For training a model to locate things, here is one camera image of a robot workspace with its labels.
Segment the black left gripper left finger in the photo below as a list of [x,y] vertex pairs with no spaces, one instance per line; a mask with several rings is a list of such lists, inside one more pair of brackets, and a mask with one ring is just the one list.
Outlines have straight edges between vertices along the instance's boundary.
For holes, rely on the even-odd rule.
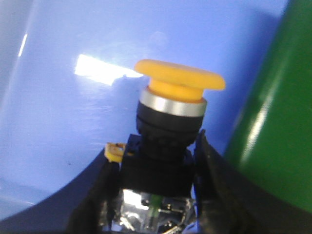
[[67,234],[102,234],[111,229],[114,199],[119,193],[119,164],[106,162],[87,196],[71,213]]

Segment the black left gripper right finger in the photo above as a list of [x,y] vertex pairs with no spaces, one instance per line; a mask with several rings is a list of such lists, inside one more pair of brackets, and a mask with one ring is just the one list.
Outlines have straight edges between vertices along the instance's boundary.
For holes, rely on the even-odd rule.
[[195,141],[195,196],[200,234],[310,234],[312,215],[253,184],[201,131]]

